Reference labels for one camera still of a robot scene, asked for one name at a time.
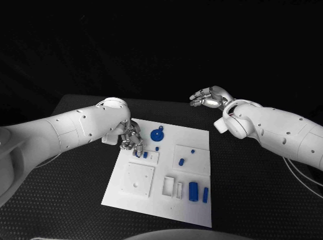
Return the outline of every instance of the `black table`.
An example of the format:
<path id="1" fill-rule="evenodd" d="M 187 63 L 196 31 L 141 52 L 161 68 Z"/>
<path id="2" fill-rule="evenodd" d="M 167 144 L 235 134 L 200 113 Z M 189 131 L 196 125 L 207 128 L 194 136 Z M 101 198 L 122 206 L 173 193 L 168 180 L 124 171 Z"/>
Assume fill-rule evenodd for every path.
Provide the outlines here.
<path id="1" fill-rule="evenodd" d="M 104 99 L 66 95 L 53 115 Z M 252 138 L 219 134 L 213 122 L 222 112 L 180 102 L 124 100 L 132 118 L 209 131 L 212 229 L 253 239 L 323 239 L 323 200 Z M 118 145 L 96 140 L 31 171 L 0 208 L 1 239 L 104 240 L 163 229 L 209 229 L 101 205 L 118 153 Z"/>

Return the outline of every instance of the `small blue piece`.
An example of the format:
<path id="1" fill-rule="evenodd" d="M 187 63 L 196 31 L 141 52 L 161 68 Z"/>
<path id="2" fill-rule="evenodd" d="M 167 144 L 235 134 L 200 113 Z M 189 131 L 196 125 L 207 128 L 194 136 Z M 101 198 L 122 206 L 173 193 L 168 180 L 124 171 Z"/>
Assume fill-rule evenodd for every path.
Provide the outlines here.
<path id="1" fill-rule="evenodd" d="M 181 158 L 181 159 L 179 160 L 179 163 L 177 163 L 177 164 L 179 164 L 180 166 L 183 166 L 183 163 L 184 163 L 184 159 Z"/>
<path id="2" fill-rule="evenodd" d="M 199 190 L 197 190 L 197 182 L 189 183 L 189 201 L 197 202 L 199 201 Z"/>
<path id="3" fill-rule="evenodd" d="M 150 138 L 154 142 L 160 142 L 164 138 L 164 133 L 163 133 L 163 126 L 158 127 L 158 129 L 154 129 L 151 132 L 150 132 Z"/>
<path id="4" fill-rule="evenodd" d="M 207 197 L 209 197 L 209 188 L 204 187 L 203 189 L 203 198 L 202 198 L 202 202 L 207 203 Z"/>

